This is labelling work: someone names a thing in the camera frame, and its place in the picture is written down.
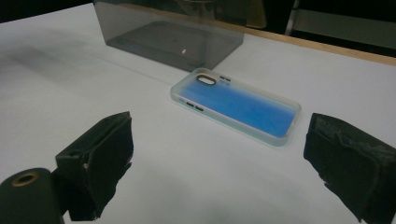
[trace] phone case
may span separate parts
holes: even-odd
[[[274,146],[284,145],[301,106],[198,68],[171,89],[176,102]]]

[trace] camera cutout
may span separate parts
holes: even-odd
[[[208,77],[206,75],[199,75],[197,77],[198,81],[205,83],[206,85],[215,85],[216,80],[213,77]]]

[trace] white surface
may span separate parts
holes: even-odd
[[[396,67],[246,35],[215,71],[301,104],[285,147],[173,103],[187,73],[107,47],[93,5],[0,24],[0,180],[52,171],[94,123],[128,110],[133,165],[95,223],[358,223],[303,158],[304,138],[318,112],[396,147]]]

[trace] clear plastic box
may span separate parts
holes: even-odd
[[[243,43],[244,32],[217,20],[231,11],[224,0],[93,2],[107,45],[187,71],[212,69]],[[247,1],[235,2],[247,8]]]

